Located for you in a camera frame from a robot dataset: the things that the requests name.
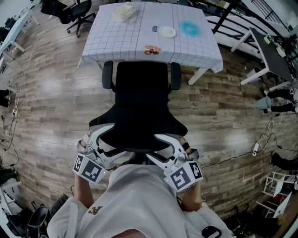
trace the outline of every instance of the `white desk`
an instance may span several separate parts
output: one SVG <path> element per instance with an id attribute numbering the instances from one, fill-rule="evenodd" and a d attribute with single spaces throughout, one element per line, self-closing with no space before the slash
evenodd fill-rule
<path id="1" fill-rule="evenodd" d="M 176 62 L 200 69 L 192 85 L 209 68 L 217 73 L 223 59 L 202 10 L 170 3 L 131 2 L 136 13 L 123 23 L 112 13 L 123 3 L 102 5 L 90 30 L 78 66 L 108 60 Z M 170 26 L 176 36 L 165 38 L 158 28 Z"/>
<path id="2" fill-rule="evenodd" d="M 9 47 L 10 45 L 16 46 L 18 49 L 20 49 L 22 52 L 25 51 L 18 43 L 15 42 L 15 39 L 19 35 L 20 31 L 23 29 L 26 22 L 29 20 L 30 17 L 32 17 L 32 10 L 26 12 L 24 15 L 22 15 L 14 24 L 14 26 L 10 29 L 7 37 L 3 41 L 2 45 L 0 46 L 0 54 L 4 53 L 5 49 Z M 33 18 L 33 21 L 38 25 L 39 23 L 35 18 Z M 7 54 L 5 54 L 7 57 L 13 60 L 13 58 Z"/>
<path id="3" fill-rule="evenodd" d="M 11 65 L 10 63 L 5 61 L 5 56 L 0 59 L 0 69 L 2 68 L 3 64 L 6 64 L 7 66 L 13 68 L 15 71 L 21 73 L 21 71 L 19 71 L 13 65 Z M 8 84 L 8 81 L 4 80 L 3 76 L 1 76 L 1 73 L 0 73 L 0 90 L 7 90 L 8 89 L 8 90 L 10 90 L 14 93 L 17 92 L 16 88 L 10 87 L 7 84 Z"/>

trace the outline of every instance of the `white wall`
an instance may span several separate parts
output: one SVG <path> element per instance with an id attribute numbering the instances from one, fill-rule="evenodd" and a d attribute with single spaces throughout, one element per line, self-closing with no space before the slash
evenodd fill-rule
<path id="1" fill-rule="evenodd" d="M 14 17 L 23 7 L 31 7 L 39 0 L 0 0 L 0 27 L 4 26 L 9 17 Z"/>

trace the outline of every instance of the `shoe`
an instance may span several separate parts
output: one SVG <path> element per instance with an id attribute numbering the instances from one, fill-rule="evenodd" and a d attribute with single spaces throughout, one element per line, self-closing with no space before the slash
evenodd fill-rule
<path id="1" fill-rule="evenodd" d="M 264 89 L 260 88 L 260 91 L 263 97 L 267 96 L 268 93 Z"/>

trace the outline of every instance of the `table leg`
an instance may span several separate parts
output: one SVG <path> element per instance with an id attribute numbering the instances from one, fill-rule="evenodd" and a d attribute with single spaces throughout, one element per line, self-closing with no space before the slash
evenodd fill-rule
<path id="1" fill-rule="evenodd" d="M 15 47 L 17 47 L 20 51 L 22 51 L 22 52 L 25 52 L 25 49 L 23 48 L 23 47 L 21 47 L 17 42 L 13 42 L 13 45 L 15 46 Z"/>
<path id="2" fill-rule="evenodd" d="M 288 85 L 290 85 L 290 82 L 286 81 L 286 82 L 283 82 L 283 83 L 281 83 L 279 85 L 276 85 L 274 87 L 269 88 L 269 91 L 272 92 L 272 91 L 277 90 L 279 88 L 287 87 Z"/>
<path id="3" fill-rule="evenodd" d="M 15 70 L 16 72 L 18 72 L 18 73 L 21 73 L 21 72 L 22 72 L 21 70 L 18 70 L 14 65 L 11 65 L 11 64 L 8 63 L 7 61 L 5 61 L 5 64 L 6 64 L 8 67 L 10 67 L 10 68 L 12 68 L 13 70 Z"/>
<path id="4" fill-rule="evenodd" d="M 247 84 L 247 83 L 251 83 L 251 82 L 257 81 L 260 76 L 262 76 L 262 75 L 264 75 L 264 74 L 266 74 L 268 72 L 269 72 L 269 68 L 262 69 L 260 72 L 257 72 L 254 75 L 248 77 L 247 79 L 242 80 L 240 82 L 240 84 L 241 85 L 244 85 L 244 84 Z"/>
<path id="5" fill-rule="evenodd" d="M 235 44 L 232 48 L 231 51 L 234 52 L 240 44 L 242 44 L 249 36 L 251 35 L 251 31 L 249 30 L 247 33 L 244 34 L 244 36 Z"/>
<path id="6" fill-rule="evenodd" d="M 32 20 L 36 23 L 36 25 L 39 25 L 39 22 L 37 21 L 37 19 L 32 15 Z"/>
<path id="7" fill-rule="evenodd" d="M 192 76 L 190 78 L 190 80 L 188 81 L 189 85 L 193 85 L 206 71 L 208 70 L 208 68 L 199 68 L 198 71 L 196 71 L 196 73 L 194 74 L 194 76 Z"/>
<path id="8" fill-rule="evenodd" d="M 10 58 L 11 60 L 14 60 L 13 57 L 11 57 L 8 53 L 2 52 L 6 57 Z"/>
<path id="9" fill-rule="evenodd" d="M 102 64 L 99 62 L 99 61 L 97 61 L 97 60 L 95 60 L 95 62 L 96 62 L 96 64 L 97 64 L 97 66 L 101 69 L 101 71 L 102 71 L 102 69 L 103 69 L 103 66 L 102 66 Z"/>
<path id="10" fill-rule="evenodd" d="M 25 31 L 23 28 L 21 30 L 22 30 L 23 33 L 25 33 L 25 34 L 27 33 L 27 31 Z"/>

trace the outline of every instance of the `white tablecloth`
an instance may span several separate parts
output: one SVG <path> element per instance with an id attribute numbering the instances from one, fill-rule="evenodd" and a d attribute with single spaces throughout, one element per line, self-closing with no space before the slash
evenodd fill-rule
<path id="1" fill-rule="evenodd" d="M 90 30 L 79 66 L 92 60 L 153 60 L 223 69 L 213 32 L 202 10 L 170 3 L 132 2 L 137 9 L 127 21 L 114 21 L 112 13 L 123 3 L 102 5 Z M 176 30 L 165 38 L 159 27 Z"/>

